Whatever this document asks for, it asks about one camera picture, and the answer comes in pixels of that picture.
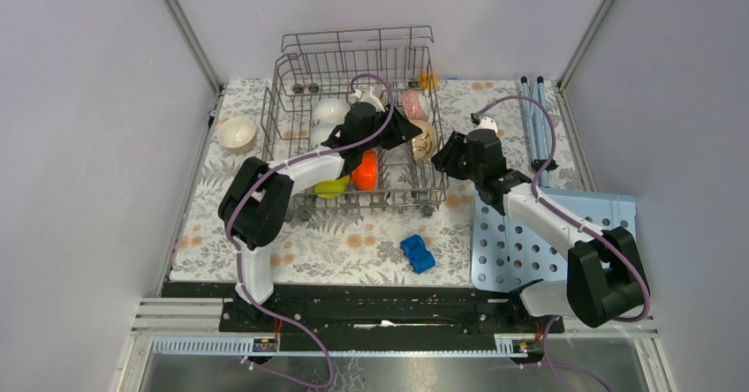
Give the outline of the plain beige bowl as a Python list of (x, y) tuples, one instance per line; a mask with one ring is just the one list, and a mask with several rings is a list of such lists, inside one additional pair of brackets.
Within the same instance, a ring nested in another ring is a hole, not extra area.
[(247, 117), (232, 117), (219, 125), (216, 131), (218, 144), (232, 153), (246, 153), (255, 145), (257, 126)]

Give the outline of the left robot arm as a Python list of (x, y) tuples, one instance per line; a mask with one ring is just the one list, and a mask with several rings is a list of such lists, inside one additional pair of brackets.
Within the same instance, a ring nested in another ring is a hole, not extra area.
[(422, 132), (397, 108), (386, 111), (355, 102), (344, 121), (317, 147), (290, 159), (265, 162), (257, 157), (240, 166), (217, 209), (225, 236), (235, 249), (236, 293), (245, 300), (240, 319), (254, 331), (268, 328), (274, 308), (270, 245), (284, 225), (291, 197), (357, 169), (365, 153), (398, 147)]

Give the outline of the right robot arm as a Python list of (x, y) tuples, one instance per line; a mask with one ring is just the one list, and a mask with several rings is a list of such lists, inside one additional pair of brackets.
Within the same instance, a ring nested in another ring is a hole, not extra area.
[(484, 204), (522, 222), (567, 261), (565, 280), (521, 289), (506, 309), (512, 328), (527, 332), (541, 316), (572, 314), (598, 328), (649, 315), (651, 294), (634, 235), (588, 222), (542, 192), (536, 180), (510, 169), (494, 131), (453, 132), (431, 162), (449, 177), (472, 181)]

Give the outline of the beige bowl with leaf pattern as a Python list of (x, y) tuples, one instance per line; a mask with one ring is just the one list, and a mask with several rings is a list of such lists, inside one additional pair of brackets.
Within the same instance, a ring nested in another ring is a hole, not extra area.
[(411, 123), (420, 128), (421, 133), (412, 138), (412, 154), (416, 163), (430, 158), (438, 144), (434, 126), (425, 120), (413, 119)]

